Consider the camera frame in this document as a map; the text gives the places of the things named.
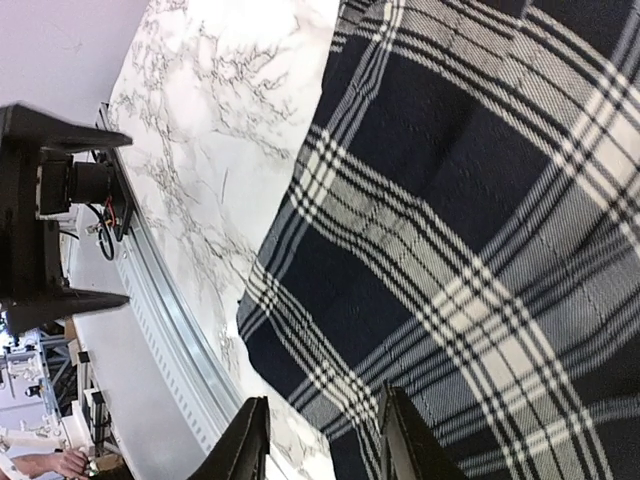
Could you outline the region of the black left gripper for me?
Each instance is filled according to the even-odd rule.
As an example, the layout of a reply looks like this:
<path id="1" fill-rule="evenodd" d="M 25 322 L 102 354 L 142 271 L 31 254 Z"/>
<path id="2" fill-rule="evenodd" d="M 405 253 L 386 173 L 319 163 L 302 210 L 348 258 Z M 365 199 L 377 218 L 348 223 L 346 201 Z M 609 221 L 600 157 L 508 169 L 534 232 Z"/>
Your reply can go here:
<path id="1" fill-rule="evenodd" d="M 65 150 L 100 150 L 133 144 L 114 131 L 69 123 L 25 104 L 1 107 L 1 299 L 10 334 L 22 334 L 76 314 L 122 307 L 127 295 L 65 288 L 58 227 L 40 218 L 42 177 L 51 161 L 73 163 Z"/>

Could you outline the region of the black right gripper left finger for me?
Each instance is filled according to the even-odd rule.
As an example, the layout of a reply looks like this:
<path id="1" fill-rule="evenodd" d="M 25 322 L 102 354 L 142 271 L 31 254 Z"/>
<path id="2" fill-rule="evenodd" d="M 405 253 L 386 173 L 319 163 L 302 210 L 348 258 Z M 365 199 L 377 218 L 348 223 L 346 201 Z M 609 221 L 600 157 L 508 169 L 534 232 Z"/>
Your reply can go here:
<path id="1" fill-rule="evenodd" d="M 269 402 L 251 397 L 188 480 L 263 480 L 269 453 Z"/>

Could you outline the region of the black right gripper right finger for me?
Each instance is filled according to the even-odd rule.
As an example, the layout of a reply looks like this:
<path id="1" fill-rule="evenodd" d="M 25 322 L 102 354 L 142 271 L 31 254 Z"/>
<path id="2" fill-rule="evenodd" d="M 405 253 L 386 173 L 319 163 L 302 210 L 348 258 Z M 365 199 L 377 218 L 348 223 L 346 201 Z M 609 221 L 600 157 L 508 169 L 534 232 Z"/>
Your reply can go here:
<path id="1" fill-rule="evenodd" d="M 384 383 L 378 424 L 382 479 L 467 478 L 446 455 L 402 388 Z"/>

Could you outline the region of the black white plaid shirt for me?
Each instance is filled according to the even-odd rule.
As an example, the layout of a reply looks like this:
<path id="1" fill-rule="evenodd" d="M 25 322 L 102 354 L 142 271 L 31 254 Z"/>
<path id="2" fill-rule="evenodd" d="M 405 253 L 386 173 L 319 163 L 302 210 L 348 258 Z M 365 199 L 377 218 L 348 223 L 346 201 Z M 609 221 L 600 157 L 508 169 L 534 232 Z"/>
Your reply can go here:
<path id="1" fill-rule="evenodd" d="M 344 1 L 237 315 L 378 479 L 385 384 L 472 479 L 639 475 L 639 5 Z"/>

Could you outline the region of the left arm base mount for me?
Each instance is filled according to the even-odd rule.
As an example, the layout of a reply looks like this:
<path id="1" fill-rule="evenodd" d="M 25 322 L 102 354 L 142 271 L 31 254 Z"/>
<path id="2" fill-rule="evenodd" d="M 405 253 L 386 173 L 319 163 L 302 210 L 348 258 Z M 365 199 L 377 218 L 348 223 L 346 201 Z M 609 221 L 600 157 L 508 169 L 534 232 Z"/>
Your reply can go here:
<path id="1" fill-rule="evenodd" d="M 84 205 L 94 223 L 86 233 L 97 240 L 103 257 L 113 261 L 116 244 L 128 234 L 135 210 L 134 196 L 115 149 L 91 150 L 75 161 L 69 177 L 70 203 Z"/>

